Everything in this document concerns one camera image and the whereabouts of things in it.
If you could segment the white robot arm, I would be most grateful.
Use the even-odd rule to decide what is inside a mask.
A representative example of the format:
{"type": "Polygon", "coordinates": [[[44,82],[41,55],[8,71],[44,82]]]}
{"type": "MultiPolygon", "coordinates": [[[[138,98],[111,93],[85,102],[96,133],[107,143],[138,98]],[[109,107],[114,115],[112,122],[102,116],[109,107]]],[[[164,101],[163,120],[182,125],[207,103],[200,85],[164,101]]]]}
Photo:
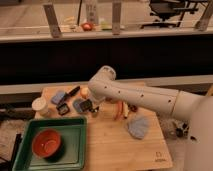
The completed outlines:
{"type": "Polygon", "coordinates": [[[122,100],[189,123],[183,171],[213,171],[213,96],[116,81],[116,71],[102,66],[88,81],[89,98],[122,100]]]}

